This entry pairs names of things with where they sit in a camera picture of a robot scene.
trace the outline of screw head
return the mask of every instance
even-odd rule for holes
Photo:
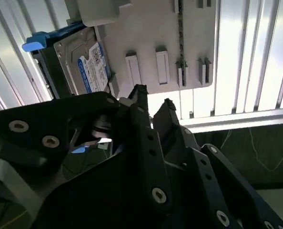
[[[55,136],[47,135],[42,138],[42,144],[48,148],[56,148],[60,144],[60,141]]]
[[[216,215],[217,215],[218,220],[219,220],[225,227],[228,227],[228,226],[229,226],[229,224],[230,224],[229,219],[228,219],[227,215],[226,215],[224,212],[218,210],[217,213],[216,213]]]
[[[210,150],[213,151],[215,154],[218,152],[214,147],[210,147]]]
[[[22,120],[14,120],[9,123],[8,127],[11,131],[16,133],[24,133],[29,129],[28,124]]]
[[[159,204],[164,204],[167,201],[166,194],[158,187],[152,189],[152,196],[154,200]]]
[[[272,226],[272,224],[269,221],[265,221],[264,224],[266,225],[266,227],[268,229],[274,229],[274,227]]]

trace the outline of white wall panel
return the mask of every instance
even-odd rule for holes
[[[31,33],[67,25],[64,0],[0,0],[0,110],[51,99],[37,63],[21,47]]]
[[[238,82],[246,1],[222,0],[215,115],[231,114]]]
[[[283,0],[280,1],[258,110],[275,109],[283,80]]]

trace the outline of mounting hole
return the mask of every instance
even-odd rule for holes
[[[149,153],[152,155],[152,156],[156,156],[156,152],[154,150],[149,150]]]
[[[274,227],[272,226],[272,224],[269,221],[265,221],[264,224],[266,225],[266,227],[268,229],[274,229]]]
[[[225,227],[228,227],[228,226],[229,226],[230,221],[229,221],[227,215],[226,215],[224,212],[218,210],[217,213],[216,213],[216,215],[217,215],[218,220],[219,220]]]
[[[152,196],[154,200],[159,204],[164,204],[167,201],[167,196],[163,190],[158,187],[152,189]]]
[[[10,122],[8,127],[11,131],[16,132],[16,133],[24,133],[28,131],[29,129],[28,124],[21,120],[14,120]]]
[[[211,179],[212,179],[212,177],[211,177],[209,174],[205,174],[205,176],[206,176],[206,178],[207,178],[208,180],[211,180]]]
[[[201,160],[201,162],[202,162],[203,165],[207,165],[206,161]]]

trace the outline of gray plastic part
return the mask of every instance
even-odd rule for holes
[[[199,81],[202,86],[209,86],[212,84],[212,63],[208,58],[205,58],[204,61],[200,58],[199,62]]]
[[[119,97],[132,90],[125,55],[129,50],[137,53],[141,82],[149,94],[178,91],[179,33],[178,15],[172,0],[131,0],[132,6],[120,8],[115,23],[105,25],[107,36],[103,39],[111,70],[117,73]],[[183,0],[185,61],[189,74],[184,89],[203,87],[199,81],[198,59],[214,59],[215,4],[198,9],[196,1]],[[170,82],[159,83],[156,48],[163,45],[168,50]]]
[[[170,82],[169,59],[167,50],[156,51],[157,71],[159,76],[159,84],[167,84]]]
[[[133,87],[136,84],[142,83],[140,68],[138,65],[137,55],[135,52],[131,52],[126,55],[126,63],[127,63],[127,73],[129,75],[129,80],[131,82],[130,88],[133,89]]]
[[[117,78],[116,78],[116,74],[112,75],[112,77],[109,80],[109,88],[110,88],[110,92],[111,94],[117,98],[118,94],[119,94],[119,86],[117,83]]]
[[[115,22],[119,7],[131,5],[130,0],[77,0],[81,19],[88,27]]]
[[[185,67],[185,73],[186,73],[186,77],[188,78],[189,77],[189,68],[188,67]],[[178,71],[177,71],[177,76],[178,76],[178,85],[179,85],[179,88],[181,89],[186,89],[186,87],[183,86],[182,84],[182,68],[181,67],[178,67]]]
[[[54,44],[68,85],[75,95],[87,93],[78,67],[78,59],[81,56],[89,59],[89,50],[95,43],[93,28],[85,28]]]

